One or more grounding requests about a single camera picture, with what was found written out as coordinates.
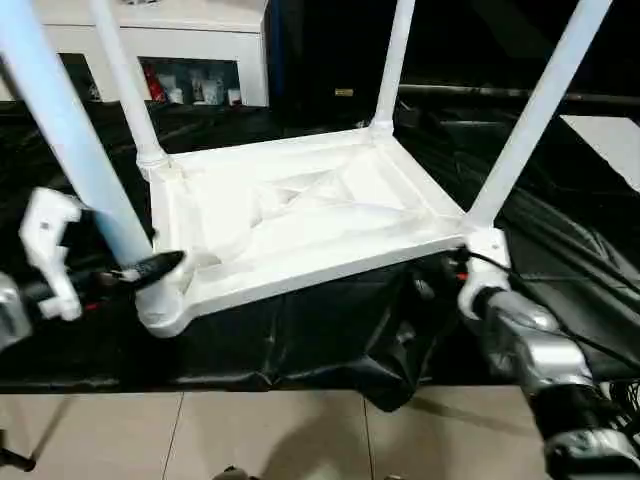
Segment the black table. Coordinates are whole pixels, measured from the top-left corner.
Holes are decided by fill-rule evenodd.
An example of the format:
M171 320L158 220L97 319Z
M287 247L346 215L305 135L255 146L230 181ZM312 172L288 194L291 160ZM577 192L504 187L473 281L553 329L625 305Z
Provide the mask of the black table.
M147 187L119 105L87 108L150 231ZM286 128L262 109L155 105L151 112L170 153L349 127ZM403 126L400 119L396 136L468 207L515 119L509 110L440 107L418 123ZM20 278L15 230L29 192L36 185L70 187L23 105L0 109L0 152L0 270ZM532 294L573 329L638 361L640 307L599 268L605 262L640 284L640 216L625 213L632 209L640 211L640 195L556 119L498 224ZM575 245L592 255L576 253ZM356 389L392 410L420 385L508 381L491 374L459 323L455 287L438 275L440 260L392 265L219 312L165 340L151 337L132 302L121 299L79 321L39 325L3 352L0 392L337 388ZM436 298L418 296L417 278ZM636 374L603 353L585 352L598 379Z

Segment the black cable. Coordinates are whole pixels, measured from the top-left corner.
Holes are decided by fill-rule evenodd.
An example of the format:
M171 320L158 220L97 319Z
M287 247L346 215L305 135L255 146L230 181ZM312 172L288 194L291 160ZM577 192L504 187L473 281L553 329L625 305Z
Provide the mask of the black cable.
M540 303L543 307L545 307L547 310L549 310L554 317L556 317L556 319L558 320L558 322L560 323L560 328L562 330L562 332L564 334L566 334L569 338L572 338L573 340L577 340L578 342L581 342L585 345L588 345L589 347L593 348L594 350L598 350L602 353L604 353L605 355L608 355L609 357L619 361L620 363L625 364L627 367L633 369L633 370L637 370L638 372L640 372L640 362L638 362L635 359L626 357L625 355L622 355L618 352L616 352L615 350L612 350L609 347L606 347L598 342L596 342L595 340L592 340L588 337L585 337L584 335L581 335L575 331L573 331L568 325L566 325L564 322L562 322L561 318L556 315L553 312L553 309L551 307L549 307L549 305L540 298L539 295L537 295L535 292L532 291L531 287L529 287L529 285L527 285L527 282L524 280L524 278L522 278L522 276L517 273L516 271L514 271L512 268L507 267L505 265L502 265L500 262L497 262L496 260L487 257L485 255L482 255L480 253L476 253L476 252L472 252L469 249L467 249L466 247L461 247L460 249L458 249L456 251L456 259L459 259L458 256L466 256L466 257L472 257L472 258L477 258L478 260L482 260L483 262L487 262L490 263L491 265L493 265L496 268L499 268L500 270L502 270L503 272L505 272L510 279L514 280L515 283L517 283L520 287L522 287L524 290L527 291L527 293L529 293L529 295L535 297L535 300ZM640 405L638 405L638 401L637 401L637 395L636 395L636 400L635 400L635 404L640 407Z

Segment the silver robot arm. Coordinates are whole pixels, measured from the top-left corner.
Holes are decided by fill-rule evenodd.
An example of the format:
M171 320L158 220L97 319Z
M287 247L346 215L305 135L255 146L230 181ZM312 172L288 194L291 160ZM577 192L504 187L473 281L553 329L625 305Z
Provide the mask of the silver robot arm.
M459 307L491 367L520 385L544 440L548 473L640 478L634 442L618 430L614 405L594 383L579 345L551 312L511 290L502 232L474 232L467 249Z

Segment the metal rod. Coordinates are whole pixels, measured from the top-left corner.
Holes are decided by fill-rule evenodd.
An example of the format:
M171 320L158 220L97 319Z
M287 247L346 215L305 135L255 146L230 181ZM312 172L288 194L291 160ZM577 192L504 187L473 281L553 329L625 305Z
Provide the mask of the metal rod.
M393 110L398 96L398 85L400 85L404 55L409 41L414 6L415 0L398 0L396 4L387 59L378 93L378 105L372 122L374 127L393 128Z
M138 166L143 176L148 178L146 169L166 165L169 157L158 142L144 99L136 87L133 69L139 70L141 78L144 78L144 75L140 64L130 61L110 1L91 0L89 4L98 35L102 40L107 60L118 86L120 105L122 105L138 150Z
M533 93L533 90L524 88L473 87L468 85L439 85L430 83L401 83L398 90L400 93L415 93L419 95L513 99L528 99ZM607 95L601 93L567 92L563 95L562 101L603 103L621 106L627 105L630 107L640 106L640 97L632 97L628 95Z
M612 0L580 0L467 219L492 225L558 108Z

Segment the shelf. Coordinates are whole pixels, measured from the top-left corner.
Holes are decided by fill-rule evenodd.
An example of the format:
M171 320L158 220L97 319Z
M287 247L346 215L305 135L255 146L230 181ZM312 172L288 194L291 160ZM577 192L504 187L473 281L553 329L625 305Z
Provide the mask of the shelf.
M93 26L87 0L34 0L45 25ZM267 0L112 0L121 27L260 33Z

